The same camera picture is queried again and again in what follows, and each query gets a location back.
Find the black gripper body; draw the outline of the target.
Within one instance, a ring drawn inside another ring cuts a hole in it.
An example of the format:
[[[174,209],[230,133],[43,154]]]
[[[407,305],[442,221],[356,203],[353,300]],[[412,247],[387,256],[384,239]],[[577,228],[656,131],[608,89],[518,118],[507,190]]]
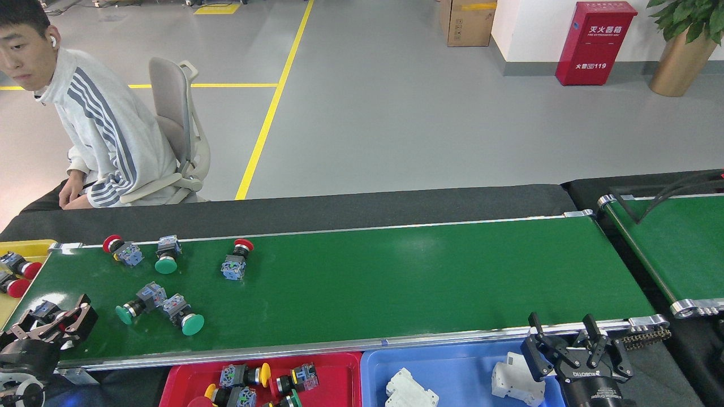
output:
[[[601,363],[594,369],[586,364],[558,366],[558,382],[566,406],[623,406],[624,398],[612,369]]]
[[[61,347],[59,343],[2,334],[1,372],[49,380],[59,363]]]

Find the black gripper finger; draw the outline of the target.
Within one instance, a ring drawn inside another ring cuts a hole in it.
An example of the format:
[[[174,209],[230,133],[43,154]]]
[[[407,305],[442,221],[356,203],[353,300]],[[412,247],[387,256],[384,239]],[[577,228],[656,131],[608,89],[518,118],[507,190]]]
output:
[[[520,349],[533,380],[541,382],[552,373],[563,376],[561,363],[570,360],[568,341],[558,335],[546,335],[536,312],[530,313],[528,324],[533,332],[523,340]]]
[[[38,319],[30,314],[23,315],[23,319],[11,325],[6,331],[7,341],[16,341],[23,339],[41,340],[46,330]]]
[[[97,320],[98,314],[91,306],[89,296],[83,294],[74,309],[65,311],[61,317],[57,318],[57,328],[61,332],[58,338],[59,343],[65,344],[69,341],[80,343],[85,341],[91,334]]]
[[[583,318],[583,324],[587,335],[584,343],[589,351],[587,366],[614,379],[631,379],[633,369],[623,343],[603,333],[592,314]]]

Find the person's left hand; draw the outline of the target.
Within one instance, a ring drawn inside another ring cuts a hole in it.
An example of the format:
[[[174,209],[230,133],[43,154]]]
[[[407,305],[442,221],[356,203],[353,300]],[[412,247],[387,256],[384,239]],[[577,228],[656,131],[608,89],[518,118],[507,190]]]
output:
[[[93,206],[88,201],[88,196],[82,195],[83,178],[68,177],[59,193],[59,206],[63,210],[91,209]]]

